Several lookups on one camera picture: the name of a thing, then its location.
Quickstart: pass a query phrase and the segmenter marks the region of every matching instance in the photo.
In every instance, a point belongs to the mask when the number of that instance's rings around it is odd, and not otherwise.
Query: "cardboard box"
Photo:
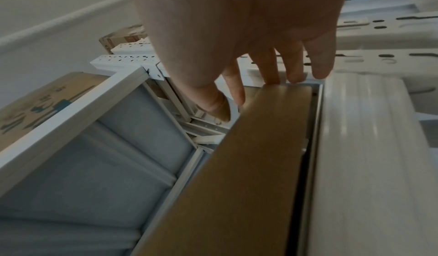
[[[312,89],[265,85],[139,256],[284,256]]]
[[[145,28],[141,24],[136,24],[130,27],[125,27],[119,29],[111,34],[108,34],[99,39],[99,42],[108,52],[108,54],[113,54],[111,49],[118,46],[121,43],[136,42],[142,38],[146,38],[147,33]]]
[[[74,72],[0,110],[0,151],[78,100],[108,77]]]

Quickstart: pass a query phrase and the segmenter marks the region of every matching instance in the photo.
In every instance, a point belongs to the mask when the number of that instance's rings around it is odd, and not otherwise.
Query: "finger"
[[[265,84],[272,85],[280,83],[280,76],[278,75],[277,67],[277,56],[275,55],[274,48],[248,54],[258,66]]]
[[[175,85],[201,110],[216,117],[223,122],[229,122],[231,112],[225,95],[218,90],[216,84],[210,83],[203,87],[193,87],[181,81],[173,80]]]
[[[236,105],[242,106],[245,103],[245,89],[243,88],[242,77],[240,77],[237,59],[225,68],[224,72],[222,72],[222,77]]]
[[[312,74],[316,79],[326,78],[333,69],[336,54],[336,28],[324,34],[303,41],[312,64]]]
[[[280,53],[286,68],[286,78],[291,83],[306,80],[302,65],[302,42],[283,42],[275,46]]]

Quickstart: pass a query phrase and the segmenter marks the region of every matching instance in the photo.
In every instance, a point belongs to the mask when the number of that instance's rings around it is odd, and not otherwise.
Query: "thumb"
[[[202,111],[207,112],[209,115],[223,122],[230,121],[231,112],[228,100],[226,96],[218,90],[214,82],[202,87],[189,86],[175,79],[173,82],[180,91],[192,100]]]

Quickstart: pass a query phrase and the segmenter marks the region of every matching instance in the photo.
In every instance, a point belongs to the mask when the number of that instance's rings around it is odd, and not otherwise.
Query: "hand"
[[[274,49],[291,83],[305,80],[307,50],[315,78],[333,68],[344,0],[135,0],[143,25],[174,83],[209,113],[227,119],[214,81],[223,75],[237,105],[245,92],[236,58],[248,53],[266,84],[279,84]]]

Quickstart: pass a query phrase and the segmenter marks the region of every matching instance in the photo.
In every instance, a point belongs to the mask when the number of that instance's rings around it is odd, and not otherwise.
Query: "white wall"
[[[0,0],[0,42],[2,37],[103,1],[114,0]],[[89,62],[106,53],[98,39],[136,23],[133,3],[123,0],[2,50],[0,108],[69,72],[92,69]]]

